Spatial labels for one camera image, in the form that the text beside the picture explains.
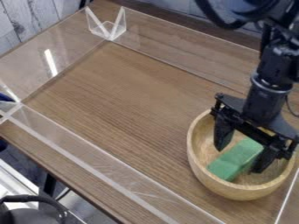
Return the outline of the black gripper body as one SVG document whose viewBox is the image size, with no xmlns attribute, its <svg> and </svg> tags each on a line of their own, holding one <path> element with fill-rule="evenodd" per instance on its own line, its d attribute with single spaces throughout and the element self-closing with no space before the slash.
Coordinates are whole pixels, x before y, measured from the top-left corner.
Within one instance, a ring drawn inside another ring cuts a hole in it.
<svg viewBox="0 0 299 224">
<path fill-rule="evenodd" d="M 235 131 L 263 145 L 281 150 L 281 158 L 290 159 L 299 144 L 299 134 L 286 121 L 282 110 L 294 84 L 278 85 L 269 82 L 258 73 L 250 77 L 251 87 L 247 98 L 217 93 L 211 115 L 223 115 Z"/>
</svg>

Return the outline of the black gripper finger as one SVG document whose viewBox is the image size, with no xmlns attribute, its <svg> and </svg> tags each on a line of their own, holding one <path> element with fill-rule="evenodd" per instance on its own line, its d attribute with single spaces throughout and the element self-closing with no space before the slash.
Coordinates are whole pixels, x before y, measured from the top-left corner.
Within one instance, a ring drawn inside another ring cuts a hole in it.
<svg viewBox="0 0 299 224">
<path fill-rule="evenodd" d="M 262 173 L 279 157 L 281 150 L 273 145 L 267 146 L 257 156 L 251 171 L 254 173 Z"/>
<path fill-rule="evenodd" d="M 223 151 L 223 149 L 229 146 L 234 132 L 235 128 L 231 122 L 223 115 L 218 115 L 214 128 L 214 145 L 218 151 Z"/>
</svg>

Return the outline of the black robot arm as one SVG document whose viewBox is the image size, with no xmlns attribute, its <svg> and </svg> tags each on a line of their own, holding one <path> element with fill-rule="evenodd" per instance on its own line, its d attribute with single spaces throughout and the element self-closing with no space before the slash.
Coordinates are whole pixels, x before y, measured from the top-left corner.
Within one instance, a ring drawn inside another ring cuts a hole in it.
<svg viewBox="0 0 299 224">
<path fill-rule="evenodd" d="M 282 115 L 289 95 L 299 83 L 299 0 L 227 0 L 235 20 L 225 22 L 209 0 L 195 0 L 209 20 L 237 30 L 262 22 L 259 65 L 250 77 L 247 97 L 215 94 L 214 145 L 223 150 L 237 131 L 263 145 L 251 171 L 261 173 L 278 159 L 289 160 L 299 145 L 299 132 Z"/>
</svg>

